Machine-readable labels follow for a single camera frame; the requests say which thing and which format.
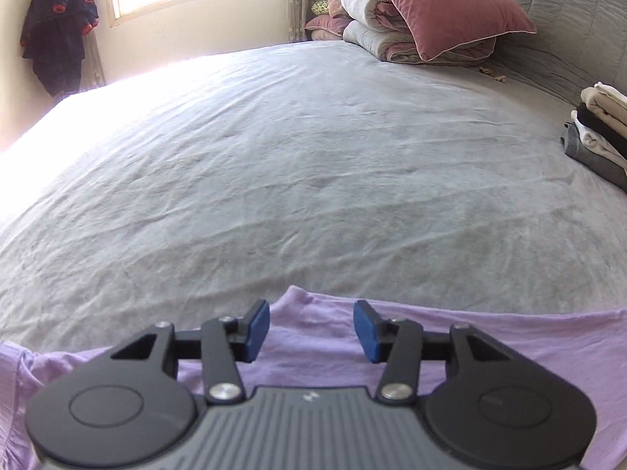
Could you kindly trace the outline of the white folded garment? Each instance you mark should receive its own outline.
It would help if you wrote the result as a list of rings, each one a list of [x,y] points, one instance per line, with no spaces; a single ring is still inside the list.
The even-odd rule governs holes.
[[[580,142],[587,150],[610,160],[611,163],[619,166],[624,171],[627,170],[626,158],[603,136],[593,132],[593,130],[590,130],[578,120],[574,121],[574,125],[579,135]]]

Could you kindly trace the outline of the small pink pillow behind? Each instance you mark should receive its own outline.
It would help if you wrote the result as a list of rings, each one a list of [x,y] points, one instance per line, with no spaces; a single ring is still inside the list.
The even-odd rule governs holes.
[[[308,21],[305,25],[305,31],[314,42],[316,40],[342,40],[343,32],[351,22],[352,19],[349,17],[333,17],[324,14]]]

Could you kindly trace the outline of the dark navy hanging jacket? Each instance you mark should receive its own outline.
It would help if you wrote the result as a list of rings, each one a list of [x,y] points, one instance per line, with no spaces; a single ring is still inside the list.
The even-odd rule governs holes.
[[[96,0],[31,0],[20,36],[22,57],[50,97],[76,94],[84,37],[99,24]]]

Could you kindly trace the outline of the grey quilted headboard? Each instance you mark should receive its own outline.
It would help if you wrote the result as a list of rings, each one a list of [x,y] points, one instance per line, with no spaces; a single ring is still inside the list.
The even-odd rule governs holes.
[[[492,68],[574,104],[597,82],[626,91],[626,0],[515,2],[537,33],[497,39]]]

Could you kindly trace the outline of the lilac long-sleeve garment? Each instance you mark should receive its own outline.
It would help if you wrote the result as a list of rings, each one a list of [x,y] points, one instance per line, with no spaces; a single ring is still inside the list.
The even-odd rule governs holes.
[[[245,387],[257,385],[375,388],[381,371],[363,355],[353,329],[350,298],[290,286],[271,307],[271,327],[255,363],[240,368]],[[597,430],[585,454],[587,469],[626,466],[626,312],[569,315],[476,313],[374,301],[384,315],[444,332],[468,323],[583,390],[597,412]],[[1,345],[1,466],[34,469],[37,457],[24,428],[25,403],[42,386],[102,354],[35,352]]]

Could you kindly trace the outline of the folded grey pink duvet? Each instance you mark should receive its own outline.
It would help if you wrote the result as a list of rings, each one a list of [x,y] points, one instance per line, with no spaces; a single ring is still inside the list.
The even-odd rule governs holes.
[[[349,43],[357,43],[380,61],[430,65],[470,65],[485,61],[495,49],[496,38],[460,46],[427,63],[391,0],[342,0],[353,21],[343,32]]]

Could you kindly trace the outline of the beige folded garment top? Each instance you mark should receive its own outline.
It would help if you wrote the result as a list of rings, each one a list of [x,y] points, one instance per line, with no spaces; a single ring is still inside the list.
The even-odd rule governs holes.
[[[613,86],[597,82],[581,90],[581,101],[598,118],[626,125],[626,96]]]

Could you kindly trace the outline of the green patterned small cushion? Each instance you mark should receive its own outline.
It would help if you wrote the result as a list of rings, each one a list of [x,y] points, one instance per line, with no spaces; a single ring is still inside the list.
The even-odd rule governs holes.
[[[328,2],[326,0],[318,0],[312,3],[312,13],[315,16],[328,14]]]

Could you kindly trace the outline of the black folded garment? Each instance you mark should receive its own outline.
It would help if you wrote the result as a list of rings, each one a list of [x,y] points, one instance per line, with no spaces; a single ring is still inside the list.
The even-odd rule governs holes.
[[[618,153],[624,158],[627,158],[627,140],[626,138],[614,130],[607,123],[597,118],[596,115],[588,110],[585,103],[580,103],[573,112],[573,119],[577,119],[579,123],[593,130],[596,134],[603,136],[608,143],[610,143]]]

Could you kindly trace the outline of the grey bed sheet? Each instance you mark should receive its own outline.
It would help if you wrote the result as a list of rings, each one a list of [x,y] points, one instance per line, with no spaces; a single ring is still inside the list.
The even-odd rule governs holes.
[[[56,105],[1,155],[1,336],[114,344],[289,286],[462,311],[626,301],[626,196],[569,103],[348,43],[176,61]]]

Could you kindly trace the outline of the grey folded garment bottom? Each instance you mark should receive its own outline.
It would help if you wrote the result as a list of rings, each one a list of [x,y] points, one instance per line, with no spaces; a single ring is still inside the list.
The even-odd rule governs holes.
[[[560,138],[563,153],[578,163],[586,166],[593,173],[602,177],[610,184],[614,184],[623,191],[626,190],[626,172],[618,164],[608,158],[591,152],[580,141],[578,130],[574,123],[567,123]]]

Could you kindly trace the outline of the large pink velvet pillow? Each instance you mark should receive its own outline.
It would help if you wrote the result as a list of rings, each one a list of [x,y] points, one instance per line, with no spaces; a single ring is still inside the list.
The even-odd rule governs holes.
[[[507,34],[537,27],[515,0],[391,0],[403,17],[422,61]]]

